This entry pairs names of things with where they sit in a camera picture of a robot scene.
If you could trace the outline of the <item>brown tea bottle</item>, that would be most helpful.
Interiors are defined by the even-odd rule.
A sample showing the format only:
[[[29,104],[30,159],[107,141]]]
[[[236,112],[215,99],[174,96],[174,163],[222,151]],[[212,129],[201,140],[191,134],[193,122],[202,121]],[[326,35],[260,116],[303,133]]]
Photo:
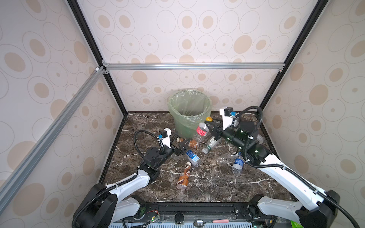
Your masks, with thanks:
[[[191,166],[192,164],[190,162],[186,163],[184,171],[181,173],[176,185],[178,189],[185,190],[187,188],[189,183]]]
[[[178,137],[178,138],[176,139],[176,141],[177,141],[178,143],[183,143],[184,141],[186,141],[186,139]],[[198,142],[198,141],[196,141],[195,139],[189,139],[188,146],[189,146],[190,148],[197,149],[197,148],[199,148],[199,145],[200,145],[200,144],[199,144],[199,142]]]

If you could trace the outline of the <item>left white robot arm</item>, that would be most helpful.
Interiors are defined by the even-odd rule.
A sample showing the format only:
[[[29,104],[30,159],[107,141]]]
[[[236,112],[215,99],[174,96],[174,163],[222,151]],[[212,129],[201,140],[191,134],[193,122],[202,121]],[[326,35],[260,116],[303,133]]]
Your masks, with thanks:
[[[188,142],[172,144],[160,142],[161,147],[151,147],[142,156],[135,173],[109,185],[96,184],[88,192],[73,215],[73,228],[107,228],[110,224],[132,216],[143,216],[144,201],[132,197],[135,191],[154,182],[160,174],[159,167],[172,155],[195,158]]]

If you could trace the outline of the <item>clear bottle pink label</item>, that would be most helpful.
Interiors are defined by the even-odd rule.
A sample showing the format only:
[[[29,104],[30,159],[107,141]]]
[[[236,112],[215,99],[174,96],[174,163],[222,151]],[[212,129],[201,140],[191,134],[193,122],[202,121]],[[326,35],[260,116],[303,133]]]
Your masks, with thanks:
[[[209,116],[205,119],[205,121],[212,122],[213,119]],[[196,128],[196,132],[194,135],[194,139],[197,141],[198,144],[204,141],[205,136],[210,131],[208,126],[206,125],[205,121],[198,124],[198,127]]]

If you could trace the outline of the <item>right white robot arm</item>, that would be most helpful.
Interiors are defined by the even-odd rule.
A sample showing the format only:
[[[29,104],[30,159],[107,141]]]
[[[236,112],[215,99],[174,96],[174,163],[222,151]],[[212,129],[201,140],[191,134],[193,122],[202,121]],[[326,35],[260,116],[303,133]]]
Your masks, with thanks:
[[[289,191],[297,201],[272,199],[257,195],[253,199],[252,218],[264,214],[288,219],[304,228],[329,228],[337,213],[340,196],[319,188],[293,171],[266,147],[256,143],[258,135],[253,121],[243,121],[235,130],[222,123],[205,121],[216,139],[225,139],[237,147],[246,164],[272,177]]]

